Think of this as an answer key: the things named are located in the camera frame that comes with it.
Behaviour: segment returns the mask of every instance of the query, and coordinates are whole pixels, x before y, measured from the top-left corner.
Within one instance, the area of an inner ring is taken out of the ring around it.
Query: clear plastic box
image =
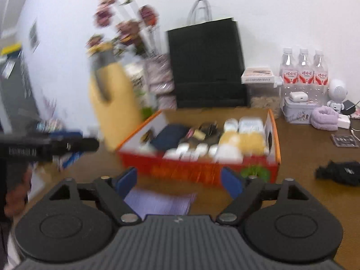
[[[252,108],[271,109],[275,119],[281,114],[281,86],[282,78],[275,77],[276,83],[252,83],[247,84],[250,104]]]

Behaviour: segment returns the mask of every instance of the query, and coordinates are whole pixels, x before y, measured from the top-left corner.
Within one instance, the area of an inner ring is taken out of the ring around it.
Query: black cloth
[[[359,186],[360,185],[360,163],[330,161],[327,167],[319,167],[315,171],[316,178],[331,179],[339,184]]]
[[[180,140],[186,136],[189,129],[189,127],[181,124],[169,124],[150,141],[150,144],[157,150],[164,152],[171,148],[176,148]]]

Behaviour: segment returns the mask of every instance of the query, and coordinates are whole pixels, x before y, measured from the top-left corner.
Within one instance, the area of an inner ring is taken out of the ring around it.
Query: white cable
[[[360,139],[358,138],[358,137],[356,137],[355,136],[355,134],[354,134],[354,130],[353,129],[351,129],[351,134],[360,142]]]

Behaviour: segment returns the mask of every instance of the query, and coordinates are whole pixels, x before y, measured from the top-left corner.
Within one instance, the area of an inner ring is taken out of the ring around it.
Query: red bottle label
[[[314,81],[314,72],[311,70],[304,70],[299,74],[299,81],[301,83],[310,84]]]
[[[329,75],[327,72],[315,72],[316,85],[328,85]]]
[[[296,70],[286,70],[283,69],[282,71],[282,77],[284,79],[284,83],[287,84],[295,84],[298,81],[299,78],[299,72]]]

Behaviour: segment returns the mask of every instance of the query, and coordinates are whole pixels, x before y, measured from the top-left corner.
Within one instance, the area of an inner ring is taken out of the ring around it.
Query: yellow vase
[[[132,82],[116,62],[112,48],[110,43],[102,43],[89,50],[92,64],[89,96],[110,151],[142,122]]]

